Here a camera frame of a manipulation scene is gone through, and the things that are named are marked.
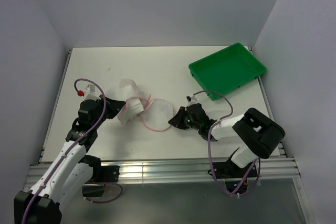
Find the white bra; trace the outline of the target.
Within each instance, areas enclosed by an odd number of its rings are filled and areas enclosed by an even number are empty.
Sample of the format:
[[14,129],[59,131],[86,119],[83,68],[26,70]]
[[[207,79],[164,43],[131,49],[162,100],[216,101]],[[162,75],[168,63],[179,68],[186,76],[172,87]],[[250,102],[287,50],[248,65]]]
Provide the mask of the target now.
[[125,106],[121,109],[118,114],[118,120],[123,126],[137,117],[144,111],[144,106],[140,98],[134,97],[126,100]]

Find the pink-rimmed mesh laundry bag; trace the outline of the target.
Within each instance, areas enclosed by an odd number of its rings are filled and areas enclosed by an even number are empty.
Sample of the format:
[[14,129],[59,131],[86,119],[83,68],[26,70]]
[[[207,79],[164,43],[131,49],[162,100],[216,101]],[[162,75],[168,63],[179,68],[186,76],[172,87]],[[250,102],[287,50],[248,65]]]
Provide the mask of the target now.
[[145,95],[131,79],[122,79],[118,83],[114,83],[107,91],[107,97],[125,102],[129,98],[140,98],[144,111],[134,119],[140,118],[143,125],[151,131],[167,130],[170,127],[168,121],[175,115],[174,107],[170,102],[152,98],[150,94]]

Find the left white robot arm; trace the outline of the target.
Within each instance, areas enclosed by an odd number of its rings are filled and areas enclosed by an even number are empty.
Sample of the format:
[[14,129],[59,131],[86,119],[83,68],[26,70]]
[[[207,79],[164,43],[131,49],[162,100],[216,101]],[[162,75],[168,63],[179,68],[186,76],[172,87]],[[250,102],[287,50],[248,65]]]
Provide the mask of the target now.
[[101,160],[87,152],[101,124],[116,117],[125,104],[102,95],[81,102],[78,117],[54,162],[28,191],[15,196],[15,223],[61,222],[64,210],[82,186],[101,178]]

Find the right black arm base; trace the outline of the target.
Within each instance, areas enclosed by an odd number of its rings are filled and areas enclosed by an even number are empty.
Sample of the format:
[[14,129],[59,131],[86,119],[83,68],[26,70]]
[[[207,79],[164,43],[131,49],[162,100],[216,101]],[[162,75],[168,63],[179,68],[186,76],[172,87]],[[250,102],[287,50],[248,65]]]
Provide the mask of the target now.
[[239,168],[232,161],[214,162],[213,170],[209,169],[207,173],[226,196],[241,196],[248,192],[248,178],[256,179],[251,189],[258,184],[260,164],[256,165],[256,161],[252,161],[246,167]]

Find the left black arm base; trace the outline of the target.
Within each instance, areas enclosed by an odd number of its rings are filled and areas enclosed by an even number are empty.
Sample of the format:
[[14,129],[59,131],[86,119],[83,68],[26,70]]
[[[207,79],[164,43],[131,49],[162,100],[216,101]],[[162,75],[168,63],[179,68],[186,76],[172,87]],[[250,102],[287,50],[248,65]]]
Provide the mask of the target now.
[[98,157],[85,155],[81,163],[88,164],[93,168],[92,178],[89,179],[89,185],[83,185],[82,194],[86,198],[97,198],[103,196],[107,187],[106,183],[117,183],[120,174],[118,165],[102,165]]

